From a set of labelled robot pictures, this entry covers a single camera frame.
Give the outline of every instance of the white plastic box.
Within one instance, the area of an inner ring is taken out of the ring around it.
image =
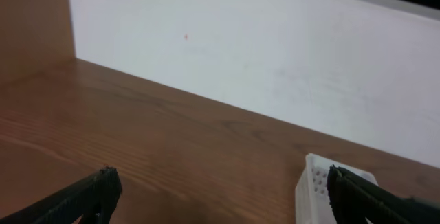
[[[327,175],[331,165],[342,166],[377,185],[374,176],[363,170],[308,154],[306,166],[295,188],[296,224],[336,224],[327,191]]]

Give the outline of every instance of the white panel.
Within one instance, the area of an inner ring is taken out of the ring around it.
[[[440,167],[438,21],[358,0],[71,4],[78,58]]]

